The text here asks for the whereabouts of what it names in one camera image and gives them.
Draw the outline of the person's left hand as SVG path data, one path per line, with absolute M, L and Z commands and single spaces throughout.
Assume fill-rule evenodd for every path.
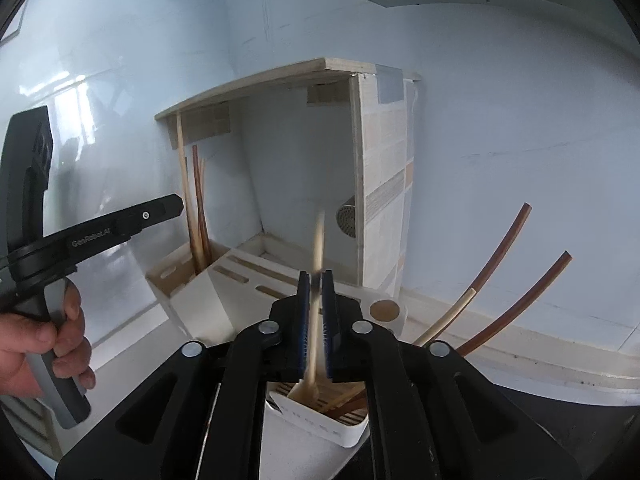
M 81 296 L 75 284 L 66 282 L 63 302 L 65 323 L 56 328 L 51 322 L 39 322 L 16 313 L 2 313 L 0 326 L 0 376 L 2 396 L 39 398 L 42 390 L 26 362 L 29 354 L 53 351 L 56 377 L 76 377 L 86 389 L 96 385 L 90 367 L 91 344 L 85 337 L 86 323 Z

